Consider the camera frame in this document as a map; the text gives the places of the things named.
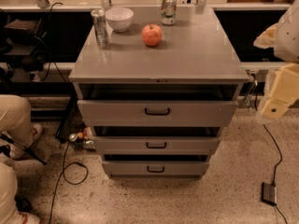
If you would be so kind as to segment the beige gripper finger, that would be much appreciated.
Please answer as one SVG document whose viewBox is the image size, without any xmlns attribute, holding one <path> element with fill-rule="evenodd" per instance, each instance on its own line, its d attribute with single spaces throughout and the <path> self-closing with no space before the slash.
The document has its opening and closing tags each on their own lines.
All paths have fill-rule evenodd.
<svg viewBox="0 0 299 224">
<path fill-rule="evenodd" d="M 260 112 L 266 119 L 279 119 L 288 109 L 289 105 L 280 100 L 266 99 L 263 101 Z"/>
</svg>

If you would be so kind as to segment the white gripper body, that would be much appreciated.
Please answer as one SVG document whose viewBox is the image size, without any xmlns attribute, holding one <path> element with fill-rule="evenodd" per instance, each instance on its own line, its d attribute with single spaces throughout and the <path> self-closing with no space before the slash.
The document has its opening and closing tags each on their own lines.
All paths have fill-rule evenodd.
<svg viewBox="0 0 299 224">
<path fill-rule="evenodd" d="M 299 98 L 299 64 L 286 63 L 276 72 L 268 101 L 272 106 L 289 107 Z"/>
</svg>

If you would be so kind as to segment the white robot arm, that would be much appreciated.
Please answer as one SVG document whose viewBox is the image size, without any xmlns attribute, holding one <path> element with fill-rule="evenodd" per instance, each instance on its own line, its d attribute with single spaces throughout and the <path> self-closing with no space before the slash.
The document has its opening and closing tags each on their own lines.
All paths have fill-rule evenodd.
<svg viewBox="0 0 299 224">
<path fill-rule="evenodd" d="M 294 0 L 279 21 L 253 42 L 260 49 L 272 48 L 285 62 L 276 72 L 268 72 L 256 119 L 270 123 L 281 118 L 299 99 L 299 0 Z"/>
</svg>

